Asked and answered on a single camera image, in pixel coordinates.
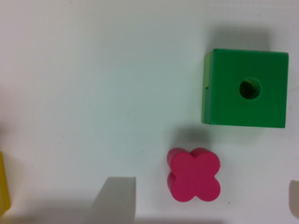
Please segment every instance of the green cube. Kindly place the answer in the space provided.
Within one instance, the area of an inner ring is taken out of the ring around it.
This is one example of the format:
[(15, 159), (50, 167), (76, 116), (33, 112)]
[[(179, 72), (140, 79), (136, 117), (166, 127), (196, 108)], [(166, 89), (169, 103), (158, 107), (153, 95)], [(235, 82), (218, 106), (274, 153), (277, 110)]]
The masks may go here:
[(289, 54), (214, 49), (205, 57), (202, 121), (284, 128)]

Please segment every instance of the pink block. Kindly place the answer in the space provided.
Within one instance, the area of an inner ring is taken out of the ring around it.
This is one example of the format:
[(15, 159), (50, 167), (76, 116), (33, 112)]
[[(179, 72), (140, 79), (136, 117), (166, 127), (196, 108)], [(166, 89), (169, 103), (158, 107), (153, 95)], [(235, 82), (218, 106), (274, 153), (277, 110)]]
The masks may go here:
[(168, 177), (168, 187), (179, 202), (187, 202), (194, 196), (210, 202), (218, 198), (221, 185), (215, 174), (221, 168), (218, 156), (205, 148), (198, 147), (191, 153), (177, 147), (167, 155), (172, 171)]

